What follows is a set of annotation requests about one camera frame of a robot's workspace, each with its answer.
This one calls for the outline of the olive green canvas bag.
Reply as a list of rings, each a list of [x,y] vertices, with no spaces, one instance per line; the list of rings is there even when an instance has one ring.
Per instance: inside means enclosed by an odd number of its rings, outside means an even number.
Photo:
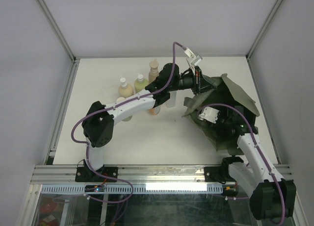
[[[210,131],[212,123],[199,120],[197,115],[201,109],[207,107],[208,105],[212,107],[215,106],[214,104],[221,103],[231,107],[242,105],[255,114],[256,120],[256,117],[260,115],[256,102],[239,85],[229,79],[227,74],[222,74],[218,77],[211,77],[211,79],[217,88],[215,90],[195,95],[192,98],[184,98],[183,105],[186,107],[186,111],[183,116],[187,117],[204,133],[217,151],[227,150],[231,156],[244,155],[243,151],[238,147],[237,142],[218,143],[213,132]]]

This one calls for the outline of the amber bottle pink cap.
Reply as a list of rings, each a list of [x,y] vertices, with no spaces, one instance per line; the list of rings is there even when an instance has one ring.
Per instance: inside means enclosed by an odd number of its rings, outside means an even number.
[[[160,112],[160,109],[161,109],[160,106],[151,108],[151,109],[149,109],[149,113],[150,113],[151,115],[157,115],[157,114]]]

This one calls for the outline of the yellow-green lotion bottle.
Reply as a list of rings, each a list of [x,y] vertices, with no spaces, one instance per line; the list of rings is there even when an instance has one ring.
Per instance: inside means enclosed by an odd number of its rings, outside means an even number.
[[[139,93],[149,84],[148,79],[146,79],[142,74],[137,75],[137,79],[134,81],[134,89],[136,93]]]

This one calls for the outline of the small tan pump bottle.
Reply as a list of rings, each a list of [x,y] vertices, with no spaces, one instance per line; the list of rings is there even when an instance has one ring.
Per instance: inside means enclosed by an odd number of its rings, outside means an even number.
[[[120,97],[128,98],[134,95],[133,87],[127,83],[124,77],[120,78],[120,85],[118,87]]]

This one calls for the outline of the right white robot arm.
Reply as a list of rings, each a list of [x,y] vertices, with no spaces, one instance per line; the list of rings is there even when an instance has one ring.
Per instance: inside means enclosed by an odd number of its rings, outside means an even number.
[[[248,163],[237,155],[223,159],[219,174],[234,179],[249,198],[251,212],[257,220],[270,220],[281,226],[292,217],[296,197],[293,180],[287,180],[266,155],[257,129],[255,114],[243,106],[213,103],[202,108],[204,120],[225,140],[243,152]]]

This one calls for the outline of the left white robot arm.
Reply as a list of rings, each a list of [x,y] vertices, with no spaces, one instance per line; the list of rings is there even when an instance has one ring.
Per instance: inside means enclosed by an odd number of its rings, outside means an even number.
[[[167,63],[156,79],[135,95],[108,105],[94,102],[82,122],[88,148],[84,161],[86,176],[92,181],[101,179],[102,147],[112,139],[114,126],[120,121],[164,104],[173,91],[190,89],[199,95],[216,88],[214,79],[204,75],[199,66],[180,73],[177,64]]]

